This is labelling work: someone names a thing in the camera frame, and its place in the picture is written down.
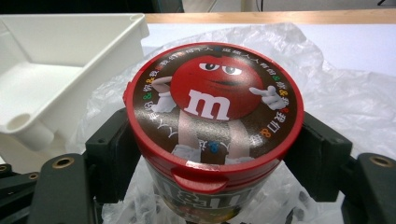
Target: cartoon face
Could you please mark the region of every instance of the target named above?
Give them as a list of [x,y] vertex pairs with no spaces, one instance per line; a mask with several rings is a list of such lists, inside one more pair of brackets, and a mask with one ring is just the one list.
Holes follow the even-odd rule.
[[171,81],[171,95],[185,112],[196,117],[229,120],[252,112],[261,97],[250,87],[263,89],[259,75],[232,57],[211,55],[183,63]]

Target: cartoon eye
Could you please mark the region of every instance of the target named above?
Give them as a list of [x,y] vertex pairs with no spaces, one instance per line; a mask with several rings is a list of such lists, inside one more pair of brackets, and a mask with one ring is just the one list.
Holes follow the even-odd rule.
[[242,73],[241,69],[229,67],[229,66],[222,66],[222,70],[228,75],[232,75],[232,76],[238,76],[241,75]]
[[200,63],[199,67],[206,71],[215,71],[216,69],[218,69],[220,67],[220,65],[217,65],[214,63]]

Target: cartoon character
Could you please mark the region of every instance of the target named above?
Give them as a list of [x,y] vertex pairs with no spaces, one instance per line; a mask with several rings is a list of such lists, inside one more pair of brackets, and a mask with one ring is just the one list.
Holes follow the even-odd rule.
[[264,89],[260,76],[248,64],[227,56],[193,58],[172,77],[160,77],[151,84],[160,96],[152,111],[169,113],[176,106],[180,108],[178,145],[172,154],[188,161],[201,161],[193,118],[227,122],[231,142],[225,163],[233,164],[254,160],[249,156],[249,136],[240,119],[260,102],[273,110],[286,106],[275,87]]

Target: white plastic bin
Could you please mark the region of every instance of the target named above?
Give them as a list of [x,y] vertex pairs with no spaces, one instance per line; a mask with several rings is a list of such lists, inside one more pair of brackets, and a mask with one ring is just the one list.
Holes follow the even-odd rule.
[[92,91],[143,58],[147,35],[143,14],[0,16],[0,134],[31,150],[68,140]]

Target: red lid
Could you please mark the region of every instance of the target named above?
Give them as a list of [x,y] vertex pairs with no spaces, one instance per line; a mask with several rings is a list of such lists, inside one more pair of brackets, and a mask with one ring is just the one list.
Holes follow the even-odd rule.
[[145,158],[183,189],[215,193],[267,176],[303,124],[289,74],[251,49],[194,43],[156,56],[124,93]]

